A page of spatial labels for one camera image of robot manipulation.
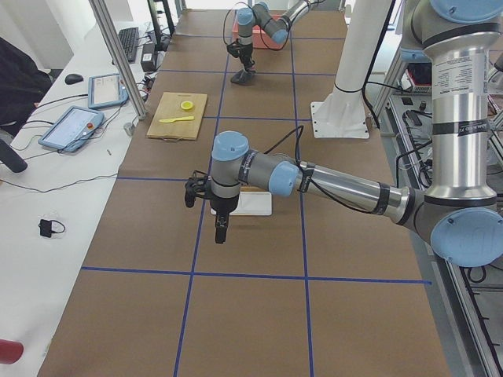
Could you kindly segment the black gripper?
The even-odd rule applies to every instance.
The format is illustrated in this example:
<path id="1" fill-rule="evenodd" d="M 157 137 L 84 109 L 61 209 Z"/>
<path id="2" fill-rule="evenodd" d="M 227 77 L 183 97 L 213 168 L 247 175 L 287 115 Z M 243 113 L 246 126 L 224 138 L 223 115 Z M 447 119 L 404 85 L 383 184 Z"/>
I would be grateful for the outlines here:
<path id="1" fill-rule="evenodd" d="M 215 215 L 215 242 L 223 244 L 226 242 L 226 234 L 229 225 L 229 214 L 237 209 L 240 194 L 230 198 L 222 198 L 213 192 L 209 194 L 211 209 Z"/>
<path id="2" fill-rule="evenodd" d="M 243 44 L 239 39 L 226 45 L 227 52 L 235 58 L 238 58 L 244 67 L 253 67 L 255 62 L 252 59 L 253 45 Z"/>

